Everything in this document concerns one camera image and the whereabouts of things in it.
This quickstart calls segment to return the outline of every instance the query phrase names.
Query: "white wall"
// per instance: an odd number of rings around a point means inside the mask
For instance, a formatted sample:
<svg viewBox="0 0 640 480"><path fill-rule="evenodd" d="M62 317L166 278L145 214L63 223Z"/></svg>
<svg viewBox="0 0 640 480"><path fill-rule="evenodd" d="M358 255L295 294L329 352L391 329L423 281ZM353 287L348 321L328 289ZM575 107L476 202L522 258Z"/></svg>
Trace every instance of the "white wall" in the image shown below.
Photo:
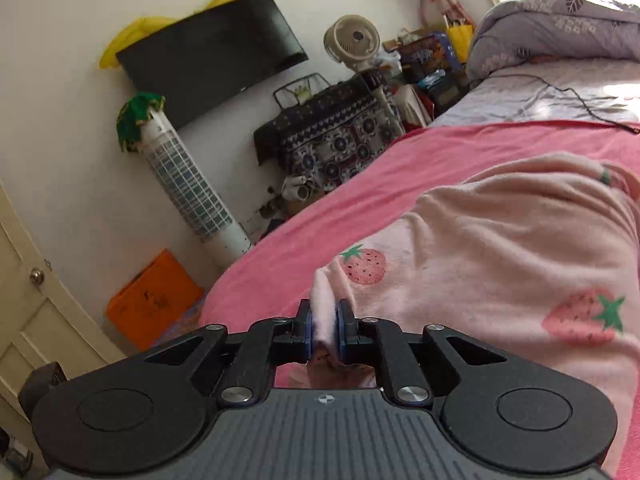
<svg viewBox="0 0 640 480"><path fill-rule="evenodd" d="M134 90L122 70L100 70L104 47L138 16L181 17L208 0L0 0L0 179L63 283L103 324L109 298L162 248L201 285L216 268L142 158L123 154L115 120ZM248 220L269 198L275 166L258 168L252 132L277 113L271 91L320 71L322 35L340 15L373 20L386 38L419 24L417 0L276 0L310 61L185 127L197 163L232 213Z"/></svg>

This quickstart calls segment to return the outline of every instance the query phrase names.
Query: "patterned cloth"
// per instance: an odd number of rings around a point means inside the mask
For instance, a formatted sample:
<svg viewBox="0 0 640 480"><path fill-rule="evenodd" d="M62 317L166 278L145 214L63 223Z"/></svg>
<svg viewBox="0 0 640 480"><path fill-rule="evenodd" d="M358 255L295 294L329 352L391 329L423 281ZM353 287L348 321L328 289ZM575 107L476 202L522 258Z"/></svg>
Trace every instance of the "patterned cloth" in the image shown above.
<svg viewBox="0 0 640 480"><path fill-rule="evenodd" d="M466 66L470 80L532 57L640 61L640 0L507 0L484 17Z"/></svg>
<svg viewBox="0 0 640 480"><path fill-rule="evenodd" d="M386 94L399 119L391 95ZM387 112L356 76L303 105L288 108L254 133L258 161L276 157L290 175L331 191L371 164L399 137Z"/></svg>

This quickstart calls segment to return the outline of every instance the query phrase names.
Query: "gray comforter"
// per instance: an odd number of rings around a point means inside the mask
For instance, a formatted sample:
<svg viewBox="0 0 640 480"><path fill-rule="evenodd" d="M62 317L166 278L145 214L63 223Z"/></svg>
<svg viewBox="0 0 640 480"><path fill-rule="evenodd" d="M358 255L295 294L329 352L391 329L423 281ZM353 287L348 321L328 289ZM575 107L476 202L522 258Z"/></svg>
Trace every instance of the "gray comforter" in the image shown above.
<svg viewBox="0 0 640 480"><path fill-rule="evenodd" d="M507 0L478 25L470 80L535 56L640 61L640 0Z"/></svg>

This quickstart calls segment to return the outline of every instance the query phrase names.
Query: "black cable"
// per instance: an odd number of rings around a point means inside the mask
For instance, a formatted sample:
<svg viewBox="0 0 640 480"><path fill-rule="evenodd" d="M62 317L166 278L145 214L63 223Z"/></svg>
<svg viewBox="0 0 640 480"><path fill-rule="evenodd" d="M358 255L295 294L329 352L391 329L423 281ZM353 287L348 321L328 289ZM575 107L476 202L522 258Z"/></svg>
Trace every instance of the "black cable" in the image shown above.
<svg viewBox="0 0 640 480"><path fill-rule="evenodd" d="M557 90L558 92L573 92L574 95L578 98L578 101L581 102L582 106L584 107L585 110L587 110L587 113L593 117L594 119L601 121L603 123L609 123L612 124L613 126L617 126L619 128L622 128L625 131L628 131L629 133L633 134L633 135L637 135L640 134L640 129L634 127L634 126L630 126L629 124L625 124L625 123L619 123L617 121L612 121L610 119L605 119L604 117L600 117L599 115L597 115L593 110L591 110L591 107L584 102L584 99L582 97L580 97L580 94L578 94L577 91L575 91L575 89L571 88L571 87L567 87L567 88L558 88L556 85L551 84L549 81L545 80L544 78L540 77L539 75L533 75L533 74L497 74L497 75L492 75L489 76L485 79L474 79L473 81L470 81L468 84L469 86L471 86L473 83L480 83L482 81L486 81L487 79L494 79L497 77L531 77L533 79L537 79L538 81L542 81L547 88L553 88L554 90Z"/></svg>

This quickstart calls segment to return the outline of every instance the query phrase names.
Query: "tower fan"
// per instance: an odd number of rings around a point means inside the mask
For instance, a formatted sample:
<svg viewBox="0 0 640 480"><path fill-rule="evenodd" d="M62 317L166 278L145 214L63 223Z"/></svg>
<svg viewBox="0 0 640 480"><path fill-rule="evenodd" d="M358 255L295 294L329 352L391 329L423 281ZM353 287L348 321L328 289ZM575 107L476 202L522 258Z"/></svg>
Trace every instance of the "tower fan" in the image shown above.
<svg viewBox="0 0 640 480"><path fill-rule="evenodd" d="M374 66L372 60L380 49L380 34L367 18L356 14L348 14L338 19L324 34L324 49L334 61L344 63L356 73L367 73ZM382 78L366 78L371 94L389 119L396 134L404 135L404 129L396 114L386 100Z"/></svg>
<svg viewBox="0 0 640 480"><path fill-rule="evenodd" d="M214 261L227 269L251 248L231 215L162 110L149 107L151 120L140 127L140 151L178 211Z"/></svg>

